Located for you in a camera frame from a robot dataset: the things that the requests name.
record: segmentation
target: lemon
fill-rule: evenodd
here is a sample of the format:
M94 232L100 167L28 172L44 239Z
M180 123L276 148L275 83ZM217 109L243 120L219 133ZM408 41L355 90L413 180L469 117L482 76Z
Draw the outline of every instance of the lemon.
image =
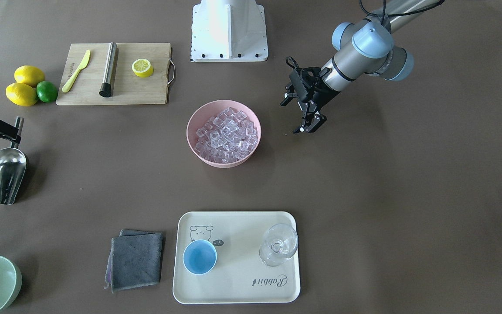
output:
M46 79L44 72L32 65L23 65L14 71L14 80L30 87L36 87L38 83Z
M36 85L36 95L43 102L54 102L58 99L58 88L52 82L44 80Z
M24 107L34 105L38 101L36 90L24 83L13 83L7 86L5 95L16 105Z
M147 59L137 59L135 62L133 62L133 65L131 66L131 69L135 73L136 76L145 78L149 77L154 73L154 68L152 67L152 64L150 64L150 61Z

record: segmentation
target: metal scoop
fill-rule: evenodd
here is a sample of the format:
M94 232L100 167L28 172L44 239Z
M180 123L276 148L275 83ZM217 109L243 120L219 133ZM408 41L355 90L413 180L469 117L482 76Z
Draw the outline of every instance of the metal scoop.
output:
M14 127L20 136L24 118L17 117ZM0 150L0 204L11 205L17 196L22 177L26 172L26 155L18 148L18 144Z

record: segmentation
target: table surface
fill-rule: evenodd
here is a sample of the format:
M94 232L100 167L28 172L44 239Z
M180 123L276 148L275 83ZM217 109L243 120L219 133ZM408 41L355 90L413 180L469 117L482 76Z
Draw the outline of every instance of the table surface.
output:
M374 10L379 0L365 0ZM24 275L6 313L502 313L502 0L450 0L394 34L416 66L402 82L363 76L293 135L281 107L290 68L321 66L356 0L258 1L269 58L191 63L198 1L0 0L0 119L25 119L29 169L0 205L0 255ZM58 84L71 43L171 42L167 105L16 106L16 68ZM185 128L204 103L249 106L263 137L216 169ZM8 143L0 139L0 148ZM290 304L185 306L172 294L176 228L189 211L287 211L297 221L301 294ZM104 290L110 239L165 233L162 282Z

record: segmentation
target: wooden cutting board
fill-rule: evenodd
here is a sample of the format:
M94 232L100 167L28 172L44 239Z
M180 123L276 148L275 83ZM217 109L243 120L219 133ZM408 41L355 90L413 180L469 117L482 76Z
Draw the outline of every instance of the wooden cutting board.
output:
M168 69L172 51L169 42L117 44L113 94L104 98L98 92L104 78L108 46L109 43L71 44L55 101L58 105L153 105L168 102ZM71 90L62 92L61 88L76 70L87 49L90 50L88 66L78 74ZM131 70L133 62L142 58L148 59L154 67L150 77L137 77Z

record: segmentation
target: towel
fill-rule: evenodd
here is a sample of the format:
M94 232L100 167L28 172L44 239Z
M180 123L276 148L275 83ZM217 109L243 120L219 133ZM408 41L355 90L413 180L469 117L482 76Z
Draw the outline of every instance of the towel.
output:
M112 293L160 282L163 240L161 232L128 229L112 238L105 276Z

